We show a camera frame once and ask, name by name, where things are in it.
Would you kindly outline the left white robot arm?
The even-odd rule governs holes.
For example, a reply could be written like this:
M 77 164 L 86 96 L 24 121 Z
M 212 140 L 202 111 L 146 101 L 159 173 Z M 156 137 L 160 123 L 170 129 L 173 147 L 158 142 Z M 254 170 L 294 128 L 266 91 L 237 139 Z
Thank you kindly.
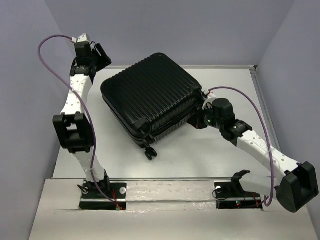
M 110 194 L 111 184 L 96 156 L 96 134 L 86 103 L 97 72 L 112 61 L 100 44 L 89 40 L 78 39 L 74 49 L 76 57 L 67 84 L 70 90 L 60 114 L 53 117 L 53 126 L 61 147 L 78 160 L 85 173 L 86 182 L 82 191 L 94 191 L 104 198 Z

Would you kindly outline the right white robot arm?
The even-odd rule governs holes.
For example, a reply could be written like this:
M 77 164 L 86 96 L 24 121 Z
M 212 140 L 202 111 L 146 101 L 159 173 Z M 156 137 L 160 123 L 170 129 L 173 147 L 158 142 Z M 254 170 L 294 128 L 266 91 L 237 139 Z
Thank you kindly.
M 264 195 L 266 200 L 276 199 L 284 209 L 296 213 L 319 195 L 315 167 L 271 146 L 267 138 L 260 137 L 249 124 L 236 118 L 233 105 L 226 98 L 206 100 L 187 122 L 197 130 L 207 127 L 219 130 L 224 140 L 270 172 L 267 177 L 253 175 L 246 169 L 235 173 L 230 180 L 230 190 L 235 196 L 254 192 Z

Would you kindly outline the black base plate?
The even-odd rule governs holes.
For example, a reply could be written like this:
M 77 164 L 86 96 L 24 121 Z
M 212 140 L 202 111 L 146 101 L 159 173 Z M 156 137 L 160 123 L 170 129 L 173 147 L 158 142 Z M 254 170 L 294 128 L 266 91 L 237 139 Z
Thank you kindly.
M 240 180 L 249 173 L 249 170 L 242 170 L 236 172 L 230 181 L 214 183 L 211 195 L 216 200 L 218 210 L 263 209 L 261 196 L 255 192 L 244 191 L 240 185 Z
M 111 182 L 110 191 L 102 189 L 104 197 L 97 189 L 89 189 L 84 181 L 77 185 L 81 191 L 79 208 L 81 210 L 124 211 L 127 209 L 127 183 Z

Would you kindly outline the aluminium rail right edge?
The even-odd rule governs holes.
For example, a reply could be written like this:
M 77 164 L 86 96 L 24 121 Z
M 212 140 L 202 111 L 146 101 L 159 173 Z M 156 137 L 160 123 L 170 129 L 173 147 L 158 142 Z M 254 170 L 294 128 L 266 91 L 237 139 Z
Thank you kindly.
M 256 91 L 256 94 L 257 94 L 257 97 L 258 97 L 258 100 L 260 103 L 260 107 L 261 107 L 262 114 L 263 114 L 263 117 L 265 120 L 266 128 L 269 133 L 270 141 L 275 148 L 280 150 L 281 147 L 280 147 L 280 144 L 279 144 L 279 141 L 277 138 L 277 134 L 276 134 L 276 131 L 275 131 L 275 128 L 273 125 L 273 121 L 272 121 L 270 112 L 267 107 L 267 102 L 265 100 L 265 97 L 264 97 L 264 94 L 262 91 L 262 87 L 261 87 L 261 84 L 259 81 L 259 76 L 257 73 L 257 68 L 258 68 L 257 65 L 250 66 L 249 71 L 250 71 L 251 78 L 252 78 L 252 81 L 253 81 L 253 84 L 255 87 L 255 91 Z

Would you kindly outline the black hard-shell suitcase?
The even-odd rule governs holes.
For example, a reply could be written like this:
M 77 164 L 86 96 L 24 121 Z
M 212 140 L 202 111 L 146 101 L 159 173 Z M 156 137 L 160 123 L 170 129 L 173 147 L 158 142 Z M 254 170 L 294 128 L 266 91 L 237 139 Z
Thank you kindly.
M 201 84 L 161 52 L 106 79 L 100 91 L 148 160 L 158 155 L 152 145 L 186 124 L 205 98 Z

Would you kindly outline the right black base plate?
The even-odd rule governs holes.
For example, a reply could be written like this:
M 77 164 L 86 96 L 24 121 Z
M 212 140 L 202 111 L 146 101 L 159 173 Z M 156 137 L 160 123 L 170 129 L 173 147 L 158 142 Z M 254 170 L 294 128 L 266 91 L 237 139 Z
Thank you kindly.
M 236 172 L 230 181 L 214 183 L 211 195 L 216 200 L 218 210 L 263 209 L 261 196 L 255 192 L 244 191 L 240 185 L 240 180 L 249 173 L 249 170 L 242 170 Z

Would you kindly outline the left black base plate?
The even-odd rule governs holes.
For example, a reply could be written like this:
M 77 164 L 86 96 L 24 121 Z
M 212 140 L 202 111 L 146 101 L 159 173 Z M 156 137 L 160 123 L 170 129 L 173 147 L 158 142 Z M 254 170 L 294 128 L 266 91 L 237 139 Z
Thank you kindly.
M 97 189 L 89 189 L 84 181 L 77 185 L 81 191 L 79 208 L 81 210 L 124 211 L 127 209 L 127 183 L 111 182 L 110 191 L 102 189 L 104 197 Z

